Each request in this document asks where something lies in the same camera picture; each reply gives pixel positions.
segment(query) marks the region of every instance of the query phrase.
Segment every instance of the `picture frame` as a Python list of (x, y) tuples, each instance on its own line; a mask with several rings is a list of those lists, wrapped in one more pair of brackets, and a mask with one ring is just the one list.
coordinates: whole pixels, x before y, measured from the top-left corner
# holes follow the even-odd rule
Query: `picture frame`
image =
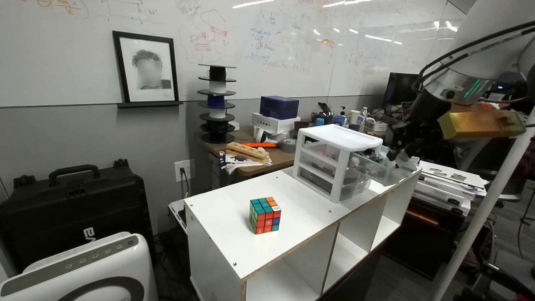
[(118, 107), (180, 106), (175, 40), (116, 30), (113, 35), (123, 94)]

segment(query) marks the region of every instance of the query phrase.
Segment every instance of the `desk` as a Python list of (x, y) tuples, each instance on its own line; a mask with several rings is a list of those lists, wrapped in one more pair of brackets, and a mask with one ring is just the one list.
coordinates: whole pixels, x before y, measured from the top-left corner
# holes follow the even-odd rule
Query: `desk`
[[(238, 132), (233, 132), (235, 142), (255, 142), (253, 137), (253, 127), (243, 127)], [(220, 151), (226, 149), (226, 144), (211, 144), (201, 141), (203, 147), (218, 159)], [(282, 149), (267, 149), (270, 152), (270, 157), (273, 161), (272, 166), (255, 166), (255, 167), (241, 167), (236, 169), (235, 174), (241, 179), (251, 179), (261, 174), (268, 174), (273, 171), (287, 169), (295, 164), (295, 154), (283, 152)]]
[[(372, 177), (345, 203), (290, 169), (190, 198), (191, 281), (201, 300), (318, 300), (400, 228), (419, 176)], [(253, 234), (250, 199), (263, 196), (282, 206), (282, 229)]]

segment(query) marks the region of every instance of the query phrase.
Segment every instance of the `black shelf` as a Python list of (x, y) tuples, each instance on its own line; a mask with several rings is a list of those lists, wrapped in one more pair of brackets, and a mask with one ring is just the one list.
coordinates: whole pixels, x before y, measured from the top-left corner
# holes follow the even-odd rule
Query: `black shelf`
[(200, 107), (205, 107), (205, 109), (235, 109), (236, 106), (235, 104), (231, 104), (231, 102), (225, 102), (225, 107), (211, 107), (211, 106), (208, 106), (206, 102), (203, 102), (203, 104), (200, 104)]
[(119, 109), (180, 107), (185, 102), (123, 102)]
[(210, 114), (201, 114), (200, 116), (203, 121), (208, 121), (208, 122), (230, 122), (230, 121), (235, 121), (236, 117), (233, 114), (226, 114), (225, 119), (215, 119), (211, 117)]
[(221, 96), (235, 96), (236, 92), (226, 91), (226, 92), (220, 94), (220, 92), (213, 92), (210, 89), (201, 89), (201, 91), (198, 91), (198, 94), (221, 97)]
[(236, 69), (236, 65), (213, 65), (213, 64), (200, 64), (201, 67), (221, 67), (221, 69)]
[(235, 136), (225, 134), (225, 136), (216, 136), (216, 134), (205, 134), (201, 136), (201, 141), (211, 142), (211, 144), (228, 144), (235, 141)]
[(216, 79), (208, 79), (208, 77), (200, 77), (200, 80), (210, 80), (210, 82), (236, 82), (236, 80), (233, 80), (233, 79), (216, 80)]
[(201, 129), (205, 132), (215, 132), (215, 134), (228, 134), (228, 132), (233, 132), (235, 131), (235, 126), (231, 124), (220, 124), (220, 122), (208, 122), (208, 124), (203, 124)]

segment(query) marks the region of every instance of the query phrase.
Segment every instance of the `wooden desk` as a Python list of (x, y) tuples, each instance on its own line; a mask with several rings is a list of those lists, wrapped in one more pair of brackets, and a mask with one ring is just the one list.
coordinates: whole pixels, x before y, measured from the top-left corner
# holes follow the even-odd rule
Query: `wooden desk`
[[(231, 134), (235, 136), (235, 142), (255, 142), (253, 127), (243, 127), (241, 131), (231, 132)], [(211, 144), (205, 141), (201, 141), (201, 144), (215, 157), (220, 156), (220, 151), (226, 149), (226, 144)], [(273, 171), (287, 169), (295, 164), (295, 154), (283, 152), (282, 149), (267, 149), (267, 151), (270, 152), (270, 157), (273, 161), (272, 166), (240, 167), (235, 171), (235, 174), (243, 179), (250, 179), (250, 177), (256, 177)]]

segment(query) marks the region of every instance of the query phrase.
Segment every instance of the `black suitcase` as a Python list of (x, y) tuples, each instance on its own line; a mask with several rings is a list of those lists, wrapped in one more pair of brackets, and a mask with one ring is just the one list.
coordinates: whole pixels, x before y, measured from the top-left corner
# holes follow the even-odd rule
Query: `black suitcase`
[(128, 161), (114, 167), (59, 169), (47, 181), (16, 179), (0, 204), (0, 236), (17, 273), (37, 259), (121, 233), (139, 233), (153, 246), (144, 181)]

